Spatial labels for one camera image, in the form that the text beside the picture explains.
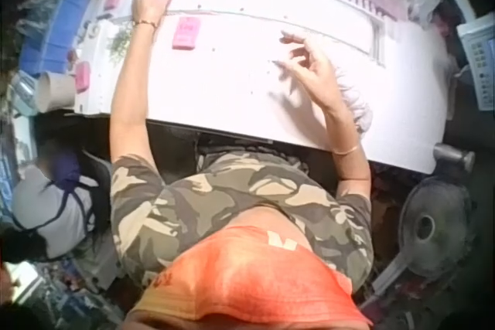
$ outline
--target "white cup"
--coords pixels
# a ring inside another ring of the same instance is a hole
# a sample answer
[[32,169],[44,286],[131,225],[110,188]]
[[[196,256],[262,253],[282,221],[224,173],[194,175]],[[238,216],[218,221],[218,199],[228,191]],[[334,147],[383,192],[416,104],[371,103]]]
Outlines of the white cup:
[[71,75],[42,73],[35,91],[35,103],[39,112],[59,108],[73,108],[76,100],[76,80]]

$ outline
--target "bracelet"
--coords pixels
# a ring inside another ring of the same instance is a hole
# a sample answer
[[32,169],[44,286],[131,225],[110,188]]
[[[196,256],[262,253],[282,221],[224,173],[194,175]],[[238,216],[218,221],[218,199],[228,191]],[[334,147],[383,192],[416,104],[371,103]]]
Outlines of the bracelet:
[[156,24],[156,22],[146,21],[145,19],[140,19],[139,21],[132,21],[132,27],[136,27],[137,25],[140,25],[142,23],[144,23],[145,25],[153,26],[153,29],[155,29],[155,31],[158,28],[158,25]]
[[348,154],[352,154],[354,151],[356,151],[358,148],[360,147],[360,145],[357,145],[357,146],[354,146],[352,147],[349,151],[335,151],[335,150],[332,150],[332,153],[334,155],[337,155],[337,156],[345,156],[345,155],[348,155]]

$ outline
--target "seated person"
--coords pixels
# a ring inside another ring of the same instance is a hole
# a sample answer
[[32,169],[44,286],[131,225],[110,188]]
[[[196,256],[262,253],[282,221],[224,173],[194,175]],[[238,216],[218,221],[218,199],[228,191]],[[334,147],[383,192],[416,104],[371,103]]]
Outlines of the seated person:
[[59,260],[110,223],[104,161],[52,142],[39,153],[13,192],[15,229],[2,234],[2,253],[13,263]]
[[335,197],[297,158],[256,146],[204,148],[198,174],[166,185],[146,115],[169,1],[134,0],[111,108],[112,232],[124,269],[147,286],[121,329],[368,330],[351,295],[373,262],[370,166],[331,62],[311,39],[284,33],[294,49],[278,64],[326,117]]

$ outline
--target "bangle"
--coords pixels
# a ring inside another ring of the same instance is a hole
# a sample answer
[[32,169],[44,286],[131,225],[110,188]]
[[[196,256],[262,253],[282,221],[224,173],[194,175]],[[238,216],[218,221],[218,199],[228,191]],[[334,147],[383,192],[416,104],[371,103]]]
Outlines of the bangle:
[[137,25],[141,25],[142,23],[144,23],[145,25],[153,26],[153,29],[155,29],[155,31],[158,28],[158,25],[156,24],[156,22],[146,21],[145,19],[140,19],[139,21],[132,21],[132,27],[136,27]]
[[356,145],[354,147],[352,147],[350,150],[348,151],[335,151],[335,150],[332,150],[332,153],[334,155],[337,155],[337,156],[345,156],[345,155],[348,155],[348,154],[352,154],[354,151],[356,151],[358,148],[360,147],[360,145]]

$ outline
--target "blue container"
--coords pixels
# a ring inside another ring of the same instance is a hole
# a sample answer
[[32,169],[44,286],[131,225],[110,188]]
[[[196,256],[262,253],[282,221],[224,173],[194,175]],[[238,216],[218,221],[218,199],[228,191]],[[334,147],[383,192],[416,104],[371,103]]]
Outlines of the blue container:
[[43,71],[65,73],[67,54],[90,0],[59,0],[44,35],[26,36],[19,58],[20,69],[37,77]]

